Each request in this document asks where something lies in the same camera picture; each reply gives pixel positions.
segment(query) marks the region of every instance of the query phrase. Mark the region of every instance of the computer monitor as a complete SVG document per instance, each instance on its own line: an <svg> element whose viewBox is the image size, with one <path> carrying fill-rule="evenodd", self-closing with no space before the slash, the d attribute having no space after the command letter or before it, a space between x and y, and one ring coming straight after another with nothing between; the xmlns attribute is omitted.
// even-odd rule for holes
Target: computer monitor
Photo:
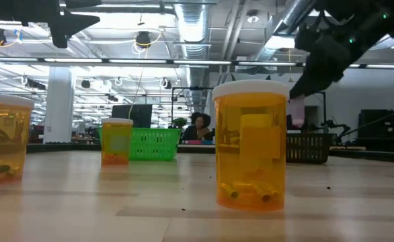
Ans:
<svg viewBox="0 0 394 242"><path fill-rule="evenodd" d="M112 118L128 118L131 105L115 105L112 108ZM150 128L152 118L151 104L134 105L131 109L130 119L135 128Z"/></svg>

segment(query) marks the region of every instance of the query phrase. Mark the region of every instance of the plastic basket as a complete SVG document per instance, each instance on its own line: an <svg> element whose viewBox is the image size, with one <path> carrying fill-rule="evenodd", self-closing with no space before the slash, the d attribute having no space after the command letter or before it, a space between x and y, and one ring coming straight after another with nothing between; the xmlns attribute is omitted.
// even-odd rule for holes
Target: plastic basket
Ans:
<svg viewBox="0 0 394 242"><path fill-rule="evenodd" d="M176 156L181 130L133 128L130 160L171 161Z"/></svg>
<svg viewBox="0 0 394 242"><path fill-rule="evenodd" d="M287 134L286 161L292 163L326 163L333 135Z"/></svg>

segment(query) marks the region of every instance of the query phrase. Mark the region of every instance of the ceiling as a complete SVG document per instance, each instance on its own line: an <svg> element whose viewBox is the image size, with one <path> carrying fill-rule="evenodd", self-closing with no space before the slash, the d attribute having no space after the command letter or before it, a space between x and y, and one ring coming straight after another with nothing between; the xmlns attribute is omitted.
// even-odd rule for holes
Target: ceiling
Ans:
<svg viewBox="0 0 394 242"><path fill-rule="evenodd" d="M184 58L183 47L185 42L178 29L178 17L172 14L159 13L127 13L121 12L136 7L136 2L154 5L159 1L104 1L104 5L114 6L112 13L82 12L81 14L100 16L101 21L69 40L67 49L59 49L52 44L49 29L46 24L30 23L29 27L22 27L19 22L0 22L0 28L5 29L7 47L0 48L0 56L28 56L28 57L66 57L66 58ZM223 52L223 44L227 35L229 22L240 22L241 7L236 16L232 13L233 0L170 0L165 6L170 8L171 3L208 3L208 36L200 44L208 47L207 59L219 60ZM256 55L266 44L266 28L271 16L282 13L285 1L282 0L249 0L248 10L258 10L259 20L249 23L245 20L239 32L239 41L235 45L233 58L244 56L248 59ZM154 42L147 52L138 53L134 46L134 38L139 31L149 31L151 41ZM304 61L306 54L293 48L281 52L274 57L278 61ZM390 46L367 53L359 62L362 63L394 63L394 49ZM111 106L114 104L131 104L136 92L147 94L147 98L138 97L137 104L154 104L154 125L165 126L170 120L171 90L166 90L160 81L167 79L174 87L189 87L187 69L185 67L71 67L76 76L75 93L75 121L99 122L100 118L108 117ZM22 84L22 77L26 76L38 81L48 88L48 66L38 65L8 65L0 63L0 91L16 92L36 102L33 121L43 123L46 107L46 94L29 95L33 89ZM137 90L137 83L141 78L141 86ZM91 88L82 88L81 82L89 80ZM103 93L117 93L119 102L111 102ZM195 110L196 105L204 105L205 94L184 91L175 103L173 116L188 117Z"/></svg>

